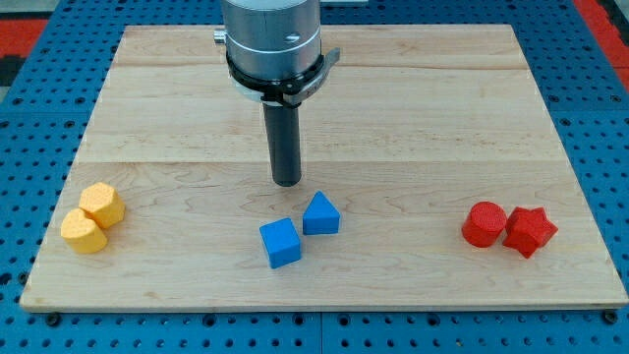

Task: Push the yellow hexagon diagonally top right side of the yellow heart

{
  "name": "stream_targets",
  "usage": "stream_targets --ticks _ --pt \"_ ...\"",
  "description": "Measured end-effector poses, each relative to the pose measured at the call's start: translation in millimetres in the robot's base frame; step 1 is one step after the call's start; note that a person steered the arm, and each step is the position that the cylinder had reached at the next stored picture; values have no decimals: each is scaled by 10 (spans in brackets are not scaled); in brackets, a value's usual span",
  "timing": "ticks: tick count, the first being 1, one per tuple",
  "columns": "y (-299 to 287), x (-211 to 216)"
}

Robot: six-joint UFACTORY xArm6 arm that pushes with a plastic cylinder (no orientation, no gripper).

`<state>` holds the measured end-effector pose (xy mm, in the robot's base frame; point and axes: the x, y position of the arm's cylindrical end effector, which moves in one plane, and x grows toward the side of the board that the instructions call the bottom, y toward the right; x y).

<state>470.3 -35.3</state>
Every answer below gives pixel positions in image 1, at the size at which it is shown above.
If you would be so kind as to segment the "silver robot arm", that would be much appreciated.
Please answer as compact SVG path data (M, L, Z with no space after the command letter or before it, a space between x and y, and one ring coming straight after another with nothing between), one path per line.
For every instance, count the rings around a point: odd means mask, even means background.
M320 86L319 0L221 0L224 45L241 94L297 106Z

